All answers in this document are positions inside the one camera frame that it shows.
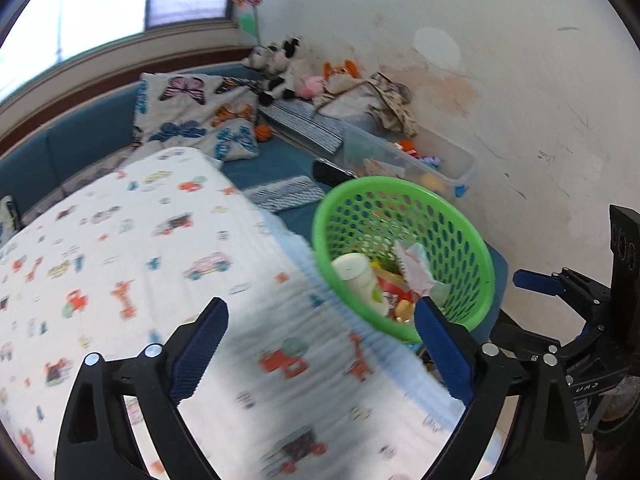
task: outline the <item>teal butterfly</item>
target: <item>teal butterfly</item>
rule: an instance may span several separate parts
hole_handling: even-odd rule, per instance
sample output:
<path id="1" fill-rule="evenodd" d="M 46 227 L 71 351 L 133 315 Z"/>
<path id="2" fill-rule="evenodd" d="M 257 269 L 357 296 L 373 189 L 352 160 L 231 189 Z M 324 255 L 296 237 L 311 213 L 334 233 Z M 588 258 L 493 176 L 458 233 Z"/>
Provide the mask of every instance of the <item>teal butterfly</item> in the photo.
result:
<path id="1" fill-rule="evenodd" d="M 246 126 L 240 126 L 239 130 L 232 132 L 229 128 L 223 128 L 217 134 L 215 157 L 217 160 L 225 160 L 226 155 L 231 151 L 234 143 L 240 144 L 250 153 L 258 153 L 258 143 L 251 134 L 251 130 Z"/>

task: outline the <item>pink butterfly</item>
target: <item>pink butterfly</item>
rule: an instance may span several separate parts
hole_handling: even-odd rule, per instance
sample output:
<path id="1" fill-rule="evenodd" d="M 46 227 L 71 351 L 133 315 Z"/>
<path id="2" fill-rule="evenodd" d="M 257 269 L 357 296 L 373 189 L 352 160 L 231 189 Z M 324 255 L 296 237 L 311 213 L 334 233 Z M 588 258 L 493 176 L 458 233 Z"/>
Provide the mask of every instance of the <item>pink butterfly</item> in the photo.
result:
<path id="1" fill-rule="evenodd" d="M 188 94 L 198 104 L 204 104 L 204 81 L 197 77 L 177 76 L 169 79 L 169 86 L 159 97 L 161 101 L 171 99 L 178 94 Z"/>

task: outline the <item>basket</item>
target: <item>basket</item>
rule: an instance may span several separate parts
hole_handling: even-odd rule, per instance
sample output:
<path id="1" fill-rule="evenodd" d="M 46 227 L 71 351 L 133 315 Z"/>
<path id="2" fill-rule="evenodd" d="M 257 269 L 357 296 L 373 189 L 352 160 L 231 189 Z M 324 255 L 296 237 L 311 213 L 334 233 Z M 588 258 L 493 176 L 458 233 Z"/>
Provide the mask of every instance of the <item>basket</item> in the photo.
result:
<path id="1" fill-rule="evenodd" d="M 335 187 L 322 200 L 313 223 L 320 272 L 360 317 L 405 342 L 420 342 L 412 326 L 373 312 L 352 294 L 331 266 L 346 253 L 366 254 L 397 272 L 395 240 L 420 242 L 431 272 L 451 292 L 441 308 L 452 322 L 473 330 L 494 299 L 494 265 L 484 240 L 460 211 L 421 186 L 398 178 L 367 176 Z"/>

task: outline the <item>clear plastic storage box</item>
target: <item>clear plastic storage box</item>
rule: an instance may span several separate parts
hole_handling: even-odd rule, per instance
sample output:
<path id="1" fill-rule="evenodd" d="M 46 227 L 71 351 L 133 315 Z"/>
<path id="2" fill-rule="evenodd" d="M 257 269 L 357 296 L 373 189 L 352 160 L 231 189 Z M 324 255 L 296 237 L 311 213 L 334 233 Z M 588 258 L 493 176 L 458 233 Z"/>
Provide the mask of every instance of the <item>clear plastic storage box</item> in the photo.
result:
<path id="1" fill-rule="evenodd" d="M 420 128 L 413 138 L 420 156 L 435 155 L 440 171 L 423 164 L 396 148 L 391 142 L 349 125 L 344 132 L 340 164 L 358 176 L 383 175 L 409 180 L 423 186 L 448 202 L 462 197 L 476 166 L 476 158 L 450 140 Z"/>

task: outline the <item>metal bolt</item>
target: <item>metal bolt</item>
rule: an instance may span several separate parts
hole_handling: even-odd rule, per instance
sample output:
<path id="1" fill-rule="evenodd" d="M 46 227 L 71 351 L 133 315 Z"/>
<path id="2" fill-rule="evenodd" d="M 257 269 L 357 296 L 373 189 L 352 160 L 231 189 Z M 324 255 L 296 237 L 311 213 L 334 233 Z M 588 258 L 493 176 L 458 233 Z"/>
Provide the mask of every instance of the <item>metal bolt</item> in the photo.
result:
<path id="1" fill-rule="evenodd" d="M 493 343 L 484 343 L 482 345 L 482 353 L 491 357 L 495 357 L 500 353 L 500 349 Z"/>
<path id="2" fill-rule="evenodd" d="M 553 354 L 544 354 L 542 360 L 549 366 L 556 366 L 558 364 L 558 358 Z"/>
<path id="3" fill-rule="evenodd" d="M 145 355 L 147 357 L 159 356 L 162 352 L 162 345 L 149 345 L 145 348 Z"/>
<path id="4" fill-rule="evenodd" d="M 84 364 L 86 364 L 87 366 L 93 366 L 99 360 L 100 360 L 100 354 L 96 354 L 96 353 L 89 354 L 87 357 L 84 358 Z"/>

